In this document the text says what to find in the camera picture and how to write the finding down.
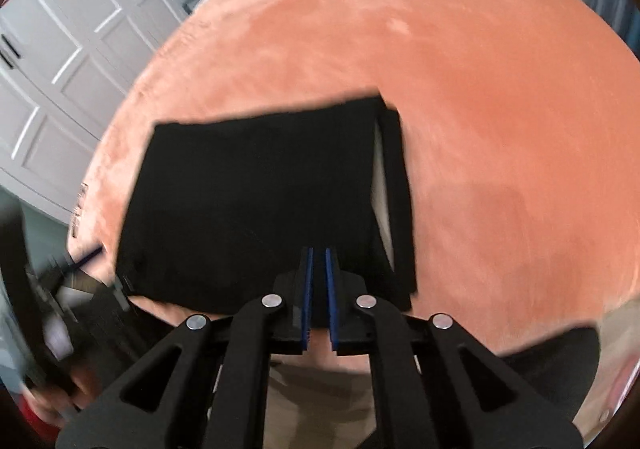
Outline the orange velvet bed cover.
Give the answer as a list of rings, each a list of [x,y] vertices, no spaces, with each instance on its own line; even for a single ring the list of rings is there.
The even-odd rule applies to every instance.
[[[639,293],[639,62],[581,0],[206,0],[103,135],[67,245],[114,251],[158,121],[374,88],[404,129],[416,316],[511,351]]]

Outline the white panelled wardrobe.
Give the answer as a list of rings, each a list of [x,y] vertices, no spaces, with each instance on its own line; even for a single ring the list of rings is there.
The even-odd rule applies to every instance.
[[[185,0],[2,0],[1,185],[60,222]]]

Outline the black pants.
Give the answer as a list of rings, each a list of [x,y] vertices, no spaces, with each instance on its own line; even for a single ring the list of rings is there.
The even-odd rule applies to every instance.
[[[115,261],[131,295],[232,315],[306,247],[334,247],[372,294],[410,308],[410,186],[399,113],[380,96],[154,128]]]

